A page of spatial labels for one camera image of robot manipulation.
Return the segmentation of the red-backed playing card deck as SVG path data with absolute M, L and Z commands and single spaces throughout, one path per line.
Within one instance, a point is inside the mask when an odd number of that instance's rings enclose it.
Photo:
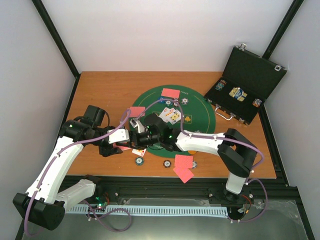
M 119 150 L 121 150 L 121 151 L 131 150 L 130 147 L 121 146 L 121 145 L 116 145 L 115 143 L 113 143 L 113 147 L 114 147 L 115 149 L 119 149 Z

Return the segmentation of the black red poker chip stack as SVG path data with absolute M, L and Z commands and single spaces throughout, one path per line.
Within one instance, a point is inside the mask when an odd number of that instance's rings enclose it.
M 170 160 L 165 160 L 165 161 L 163 162 L 163 166 L 164 166 L 165 168 L 170 168 L 170 167 L 172 166 L 172 163 L 171 163 Z

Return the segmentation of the black red chip top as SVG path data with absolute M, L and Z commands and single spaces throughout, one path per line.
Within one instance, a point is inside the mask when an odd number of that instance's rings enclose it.
M 177 98 L 175 98 L 174 101 L 173 101 L 173 105 L 174 106 L 178 106 L 178 104 L 179 104 L 179 100 Z

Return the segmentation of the red-backed card bottom edge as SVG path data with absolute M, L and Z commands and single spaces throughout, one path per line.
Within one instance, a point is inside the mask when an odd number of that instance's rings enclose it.
M 173 171 L 184 184 L 194 177 L 194 174 L 189 168 L 174 167 Z

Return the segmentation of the light blue chip top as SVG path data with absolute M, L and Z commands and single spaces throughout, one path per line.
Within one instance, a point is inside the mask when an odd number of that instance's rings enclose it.
M 188 102 L 189 102 L 189 100 L 188 100 L 187 98 L 182 98 L 182 99 L 181 99 L 181 104 L 182 104 L 182 105 L 187 105 Z

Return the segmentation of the light blue poker chip stack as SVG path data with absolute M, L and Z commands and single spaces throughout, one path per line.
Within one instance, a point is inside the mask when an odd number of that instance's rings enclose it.
M 193 161 L 192 162 L 192 169 L 195 169 L 197 167 L 197 162 L 196 161 Z

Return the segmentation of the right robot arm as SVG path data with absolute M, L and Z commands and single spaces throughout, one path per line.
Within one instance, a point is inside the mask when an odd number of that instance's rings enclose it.
M 196 133 L 169 127 L 155 113 L 143 121 L 130 121 L 133 131 L 120 128 L 111 134 L 109 143 L 132 149 L 146 149 L 159 144 L 170 152 L 197 151 L 219 156 L 229 171 L 223 190 L 217 192 L 217 199 L 236 203 L 243 186 L 250 176 L 258 149 L 236 129 L 224 133 Z

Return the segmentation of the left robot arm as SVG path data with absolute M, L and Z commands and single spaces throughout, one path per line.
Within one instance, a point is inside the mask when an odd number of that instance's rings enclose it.
M 88 198 L 95 202 L 103 198 L 101 181 L 92 175 L 86 175 L 63 191 L 59 189 L 72 163 L 85 146 L 97 146 L 104 157 L 120 152 L 113 144 L 117 142 L 117 137 L 128 140 L 128 133 L 123 126 L 130 113 L 130 110 L 124 112 L 117 127 L 108 125 L 102 128 L 107 112 L 89 105 L 83 116 L 62 125 L 53 152 L 39 176 L 25 193 L 17 193 L 13 198 L 13 205 L 23 219 L 25 234 L 30 234 L 29 223 L 54 230 L 62 222 L 65 213 L 78 203 Z

